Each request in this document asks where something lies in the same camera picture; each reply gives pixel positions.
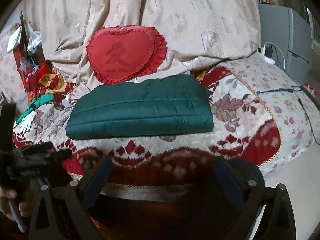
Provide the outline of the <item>person's left hand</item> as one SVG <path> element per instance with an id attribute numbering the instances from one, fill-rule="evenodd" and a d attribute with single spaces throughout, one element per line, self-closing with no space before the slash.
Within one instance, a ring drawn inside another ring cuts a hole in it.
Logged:
<path id="1" fill-rule="evenodd" d="M 20 196 L 17 196 L 17 192 L 14 189 L 7 189 L 1 186 L 1 213 L 9 220 L 14 221 L 9 207 L 9 201 L 12 200 L 17 205 L 22 217 L 30 217 L 33 213 L 35 199 L 36 184 L 34 181 L 30 182 L 28 189 Z"/>

